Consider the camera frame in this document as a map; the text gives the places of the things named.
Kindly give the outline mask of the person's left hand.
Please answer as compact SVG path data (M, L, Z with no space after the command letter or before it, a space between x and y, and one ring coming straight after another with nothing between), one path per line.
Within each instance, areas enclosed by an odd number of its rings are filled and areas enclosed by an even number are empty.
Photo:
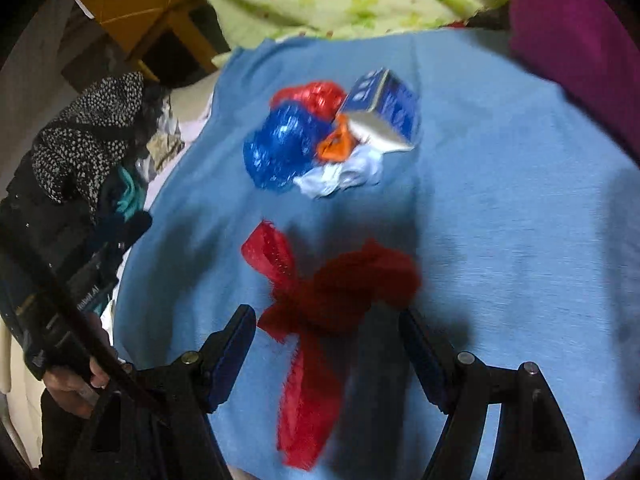
M104 389L110 376L99 366L94 356L89 361L90 378L86 382L72 370L52 367L43 374L43 385L62 410L82 419L89 419L96 402L96 390Z

